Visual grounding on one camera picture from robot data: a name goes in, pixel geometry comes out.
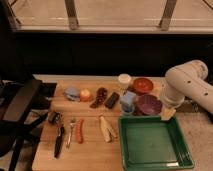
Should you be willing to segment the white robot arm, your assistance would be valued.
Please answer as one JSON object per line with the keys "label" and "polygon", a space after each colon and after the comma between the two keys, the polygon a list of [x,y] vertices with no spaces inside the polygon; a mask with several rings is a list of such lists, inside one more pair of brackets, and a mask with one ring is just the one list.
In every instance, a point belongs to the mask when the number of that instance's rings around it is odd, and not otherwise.
{"label": "white robot arm", "polygon": [[186,97],[213,115],[213,86],[205,81],[208,67],[201,60],[174,66],[165,74],[160,99],[167,108],[178,108]]}

